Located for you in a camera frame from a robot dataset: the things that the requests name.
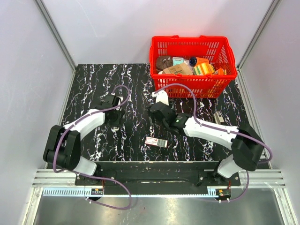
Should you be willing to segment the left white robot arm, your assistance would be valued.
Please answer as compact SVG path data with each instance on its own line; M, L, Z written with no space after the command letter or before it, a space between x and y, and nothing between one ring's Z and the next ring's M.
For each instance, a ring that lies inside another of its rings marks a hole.
M49 132L43 160L53 168L85 174L85 180L91 185L99 184L102 179L100 166L81 155L81 140L103 124L118 127L124 114L120 105L124 102L122 97L109 94L74 122L54 125Z

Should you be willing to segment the large beige stapler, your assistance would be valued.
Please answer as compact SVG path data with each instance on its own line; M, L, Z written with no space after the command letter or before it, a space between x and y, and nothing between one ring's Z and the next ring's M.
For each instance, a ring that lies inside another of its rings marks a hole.
M223 125L225 123L225 120L224 120L221 112L219 112L219 111L214 113L214 120L215 120L215 123L219 124L219 125Z

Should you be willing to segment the small white stapler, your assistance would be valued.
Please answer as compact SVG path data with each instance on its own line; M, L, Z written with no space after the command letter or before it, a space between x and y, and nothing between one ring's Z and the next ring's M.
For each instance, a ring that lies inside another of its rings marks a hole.
M117 132L117 131L119 131L119 129L120 129L119 127L113 127L113 128L112 128L112 131L113 131L113 132Z

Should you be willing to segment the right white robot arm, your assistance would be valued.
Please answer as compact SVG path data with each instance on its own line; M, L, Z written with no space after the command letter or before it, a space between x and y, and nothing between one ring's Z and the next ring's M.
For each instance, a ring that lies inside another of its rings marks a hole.
M233 174L241 171L255 171L263 151L263 142L250 126L231 127L198 120L186 113L176 113L171 106L162 102L148 108L151 119L175 134L205 139L222 145L232 154L218 162L212 174L217 185L225 185Z

